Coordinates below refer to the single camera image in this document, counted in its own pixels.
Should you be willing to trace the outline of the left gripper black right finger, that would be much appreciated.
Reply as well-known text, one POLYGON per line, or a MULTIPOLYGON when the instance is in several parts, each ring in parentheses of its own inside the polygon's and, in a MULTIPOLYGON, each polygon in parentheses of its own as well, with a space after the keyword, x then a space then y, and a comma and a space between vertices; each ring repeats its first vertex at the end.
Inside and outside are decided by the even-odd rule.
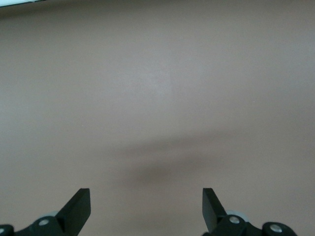
POLYGON ((241 216, 228 214, 212 188, 202 191, 202 215, 208 231, 205 236, 261 236, 262 230, 241 216))

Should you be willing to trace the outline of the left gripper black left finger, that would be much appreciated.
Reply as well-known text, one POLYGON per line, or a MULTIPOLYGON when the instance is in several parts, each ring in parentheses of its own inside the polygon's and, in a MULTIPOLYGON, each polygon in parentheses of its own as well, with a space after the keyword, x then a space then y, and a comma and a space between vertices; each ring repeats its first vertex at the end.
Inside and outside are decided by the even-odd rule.
POLYGON ((77 236, 91 214, 90 190, 79 189, 55 216, 44 216, 16 236, 77 236))

